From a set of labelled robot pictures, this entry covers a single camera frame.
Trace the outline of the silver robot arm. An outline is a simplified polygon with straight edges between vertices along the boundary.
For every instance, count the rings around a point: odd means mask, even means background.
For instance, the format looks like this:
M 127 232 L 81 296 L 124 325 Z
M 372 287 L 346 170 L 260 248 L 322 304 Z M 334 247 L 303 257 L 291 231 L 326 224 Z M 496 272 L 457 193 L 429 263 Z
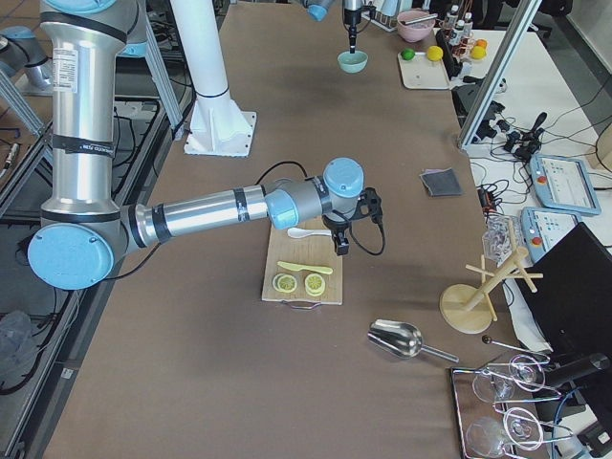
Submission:
M 333 7 L 334 0 L 301 0 L 299 4 L 315 21 L 321 22 Z M 362 1 L 344 0 L 342 2 L 342 25 L 348 34 L 348 51 L 351 55 L 357 52 L 358 25 L 364 9 Z
M 382 201 L 361 166 L 337 158 L 301 182 L 237 187 L 173 204 L 116 201 L 133 159 L 117 157 L 116 61 L 163 64 L 142 1 L 44 1 L 40 25 L 53 44 L 53 184 L 28 246 L 33 272 L 65 291 L 108 278 L 127 254 L 196 231 L 269 219 L 279 230 L 320 218 L 337 254 L 355 242 L 352 225 L 380 225 Z

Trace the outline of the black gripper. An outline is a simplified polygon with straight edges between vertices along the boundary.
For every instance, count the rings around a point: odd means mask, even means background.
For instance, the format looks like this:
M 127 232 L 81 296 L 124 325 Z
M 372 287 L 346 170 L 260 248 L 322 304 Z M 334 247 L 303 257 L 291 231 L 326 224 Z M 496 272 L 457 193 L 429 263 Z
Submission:
M 343 10 L 343 25 L 348 31 L 349 53 L 356 52 L 358 25 L 361 23 L 361 9 Z
M 345 232 L 352 228 L 354 221 L 364 218 L 370 218 L 378 226 L 381 234 L 384 234 L 382 198 L 374 187 L 369 186 L 361 192 L 351 215 L 333 210 L 322 217 L 324 226 L 331 231 L 336 255 L 348 253 L 349 241 Z

